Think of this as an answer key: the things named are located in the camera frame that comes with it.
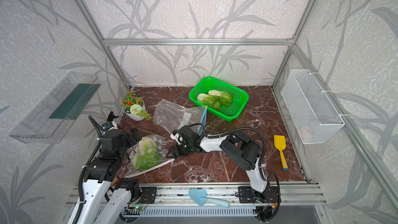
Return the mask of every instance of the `wallpaper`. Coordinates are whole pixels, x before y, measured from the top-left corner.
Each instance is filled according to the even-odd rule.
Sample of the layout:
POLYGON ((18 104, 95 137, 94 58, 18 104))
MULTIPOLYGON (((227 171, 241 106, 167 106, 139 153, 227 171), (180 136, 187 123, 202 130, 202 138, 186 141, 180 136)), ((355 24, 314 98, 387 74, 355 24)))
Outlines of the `wallpaper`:
POLYGON ((130 85, 145 86, 195 86, 206 76, 233 85, 271 85, 286 50, 286 46, 112 47, 130 85))
POLYGON ((72 0, 0 0, 0 222, 56 223, 96 144, 87 119, 119 110, 120 84, 72 0), (8 134, 71 71, 102 85, 58 144, 8 134))
POLYGON ((295 57, 290 56, 274 92, 279 102, 285 125, 311 183, 319 183, 332 216, 339 224, 393 224, 398 213, 377 183, 365 162, 357 153, 343 129, 323 144, 301 142, 289 110, 281 95, 291 69, 303 69, 295 57))
POLYGON ((308 0, 85 0, 106 38, 291 38, 308 0))
POLYGON ((398 180, 398 0, 319 0, 300 47, 398 180))

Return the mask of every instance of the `marble tabletop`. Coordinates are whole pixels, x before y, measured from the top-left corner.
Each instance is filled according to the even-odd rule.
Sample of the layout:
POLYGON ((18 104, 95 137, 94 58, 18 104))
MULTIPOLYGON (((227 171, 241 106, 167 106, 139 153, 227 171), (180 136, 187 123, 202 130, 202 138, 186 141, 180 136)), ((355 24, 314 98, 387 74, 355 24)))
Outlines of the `marble tabletop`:
MULTIPOLYGON (((239 88, 249 94, 249 101, 240 116, 228 122, 208 112, 206 120, 207 133, 222 133, 232 127, 256 128, 266 138, 266 156, 263 160, 264 173, 268 175, 270 172, 275 172, 280 181, 305 181, 271 88, 268 86, 239 88), (282 168, 279 151, 273 144, 274 135, 284 135, 286 137, 286 149, 283 153, 289 167, 288 171, 284 171, 282 168)), ((155 105, 162 99, 184 107, 195 107, 195 104, 188 97, 191 89, 192 87, 134 88, 137 96, 144 97, 147 111, 151 114, 154 113, 155 105)), ((125 131, 132 127, 139 128, 143 136, 147 135, 143 130, 159 134, 166 138, 166 148, 169 148, 174 143, 169 137, 169 133, 152 121, 142 120, 137 122, 128 116, 123 116, 120 126, 125 131)), ((255 133, 246 133, 253 139, 259 140, 255 133)), ((128 172, 126 163, 127 161, 123 162, 123 166, 116 177, 122 178, 128 172)), ((239 168, 224 152, 220 151, 193 153, 136 178, 140 183, 249 182, 246 172, 239 168)))

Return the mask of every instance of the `transparent acrylic box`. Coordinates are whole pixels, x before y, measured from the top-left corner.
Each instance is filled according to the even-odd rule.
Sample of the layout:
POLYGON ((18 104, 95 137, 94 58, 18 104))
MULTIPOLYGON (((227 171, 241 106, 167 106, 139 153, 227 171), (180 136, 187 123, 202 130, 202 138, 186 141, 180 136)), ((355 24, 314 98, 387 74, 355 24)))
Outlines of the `transparent acrylic box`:
POLYGON ((10 132, 10 136, 23 143, 59 143, 101 85, 95 83, 97 78, 94 75, 70 72, 10 132), (77 87, 79 93, 71 95, 77 87))

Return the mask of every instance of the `white wire basket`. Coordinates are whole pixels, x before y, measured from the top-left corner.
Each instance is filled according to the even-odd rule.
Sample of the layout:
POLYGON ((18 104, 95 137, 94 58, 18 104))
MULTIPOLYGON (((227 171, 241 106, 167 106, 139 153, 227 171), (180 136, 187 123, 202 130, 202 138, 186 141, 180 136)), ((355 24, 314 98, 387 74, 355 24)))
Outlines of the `white wire basket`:
POLYGON ((308 69, 293 69, 282 97, 303 144, 326 142, 344 121, 308 69))

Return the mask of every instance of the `trowel handle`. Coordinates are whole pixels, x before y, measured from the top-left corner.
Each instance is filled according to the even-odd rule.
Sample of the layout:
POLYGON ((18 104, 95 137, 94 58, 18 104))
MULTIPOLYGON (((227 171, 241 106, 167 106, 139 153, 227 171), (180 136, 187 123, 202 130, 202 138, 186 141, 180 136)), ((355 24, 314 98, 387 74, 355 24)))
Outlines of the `trowel handle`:
POLYGON ((283 152, 282 152, 282 151, 279 151, 279 152, 280 152, 280 154, 281 154, 281 162, 282 162, 283 170, 289 170, 289 168, 287 167, 285 155, 283 155, 283 152))
POLYGON ((228 201, 224 201, 224 200, 220 200, 220 199, 216 199, 216 198, 209 198, 209 197, 201 197, 201 199, 204 199, 208 202, 214 203, 218 206, 221 207, 226 207, 229 208, 229 202, 228 201))

